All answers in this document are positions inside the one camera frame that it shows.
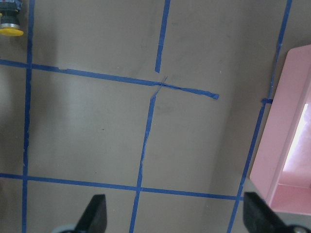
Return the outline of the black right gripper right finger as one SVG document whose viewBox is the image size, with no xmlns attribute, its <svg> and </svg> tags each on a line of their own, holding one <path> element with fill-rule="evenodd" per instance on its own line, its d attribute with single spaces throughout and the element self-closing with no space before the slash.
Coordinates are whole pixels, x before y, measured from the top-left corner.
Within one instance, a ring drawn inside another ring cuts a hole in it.
<svg viewBox="0 0 311 233">
<path fill-rule="evenodd" d="M 287 226 L 255 192 L 243 197 L 243 223 L 249 233 L 291 233 Z"/>
</svg>

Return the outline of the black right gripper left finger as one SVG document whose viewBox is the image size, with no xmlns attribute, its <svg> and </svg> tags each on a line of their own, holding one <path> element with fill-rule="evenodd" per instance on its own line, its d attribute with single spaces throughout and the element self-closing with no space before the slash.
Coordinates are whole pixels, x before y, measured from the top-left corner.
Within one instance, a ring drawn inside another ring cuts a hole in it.
<svg viewBox="0 0 311 233">
<path fill-rule="evenodd" d="M 107 228 L 105 194 L 94 195 L 72 233 L 104 233 Z"/>
</svg>

